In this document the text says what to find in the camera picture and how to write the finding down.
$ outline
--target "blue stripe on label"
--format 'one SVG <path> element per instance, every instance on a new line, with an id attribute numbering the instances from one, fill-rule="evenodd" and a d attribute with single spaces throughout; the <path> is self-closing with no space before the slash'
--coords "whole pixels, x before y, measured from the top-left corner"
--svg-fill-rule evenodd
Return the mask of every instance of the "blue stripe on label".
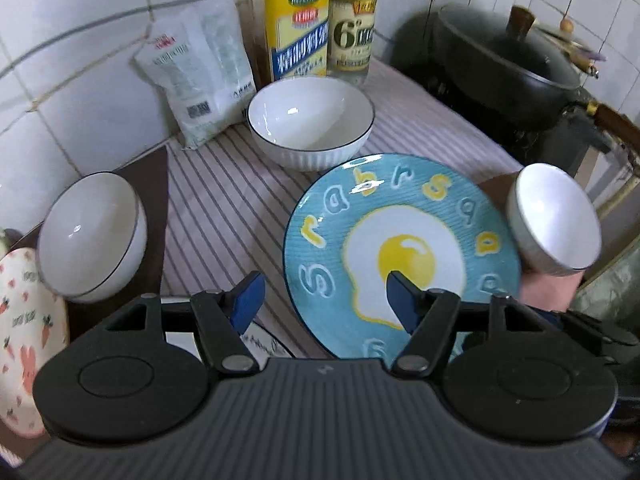
<path id="1" fill-rule="evenodd" d="M 271 66 L 273 67 L 273 79 L 282 78 L 287 72 L 304 63 L 310 56 L 326 45 L 329 25 L 327 20 L 320 23 L 312 31 L 308 32 L 295 43 L 276 50 L 271 49 Z"/>

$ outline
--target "brown table surface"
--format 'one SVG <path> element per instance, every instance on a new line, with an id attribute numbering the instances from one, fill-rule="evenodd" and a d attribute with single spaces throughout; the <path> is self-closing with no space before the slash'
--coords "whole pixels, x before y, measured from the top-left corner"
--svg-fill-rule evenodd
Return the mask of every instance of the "brown table surface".
<path id="1" fill-rule="evenodd" d="M 133 279 L 118 294 L 92 304 L 67 303 L 70 339 L 73 341 L 109 314 L 145 292 L 159 294 L 164 262 L 164 230 L 168 207 L 167 152 L 164 146 L 114 173 L 136 190 L 145 208 L 147 240 L 145 255 Z M 36 246 L 40 225 L 21 238 L 12 249 Z M 0 421 L 0 444 L 25 459 L 49 439 L 23 438 Z"/>

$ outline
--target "fried egg design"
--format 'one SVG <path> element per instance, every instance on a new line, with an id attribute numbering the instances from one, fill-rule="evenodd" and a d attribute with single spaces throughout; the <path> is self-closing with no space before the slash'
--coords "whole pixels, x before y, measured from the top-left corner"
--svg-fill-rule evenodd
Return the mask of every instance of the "fried egg design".
<path id="1" fill-rule="evenodd" d="M 363 216 L 348 234 L 342 262 L 353 285 L 352 306 L 363 320 L 402 329 L 386 300 L 386 277 L 401 271 L 421 290 L 462 295 L 465 262 L 453 232 L 433 215 L 392 205 Z"/>

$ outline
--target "pot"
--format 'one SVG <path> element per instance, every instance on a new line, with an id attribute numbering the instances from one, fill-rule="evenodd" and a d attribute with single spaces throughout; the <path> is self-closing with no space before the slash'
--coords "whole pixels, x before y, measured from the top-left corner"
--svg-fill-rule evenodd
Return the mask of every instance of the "pot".
<path id="1" fill-rule="evenodd" d="M 596 126 L 640 152 L 640 129 L 606 105 L 576 100 L 580 78 L 564 52 L 539 30 L 535 16 L 514 6 L 506 17 L 458 5 L 440 9 L 430 55 L 470 99 L 496 110 L 515 128 L 548 130 L 582 107 Z"/>

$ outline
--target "rabbit pattern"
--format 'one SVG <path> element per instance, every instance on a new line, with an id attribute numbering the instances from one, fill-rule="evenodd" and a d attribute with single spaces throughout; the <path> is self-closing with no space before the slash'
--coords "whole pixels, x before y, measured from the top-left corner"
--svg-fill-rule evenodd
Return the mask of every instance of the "rabbit pattern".
<path id="1" fill-rule="evenodd" d="M 20 436 L 44 426 L 33 400 L 38 370 L 68 342 L 66 305 L 40 280 L 33 249 L 0 261 L 0 418 Z"/>

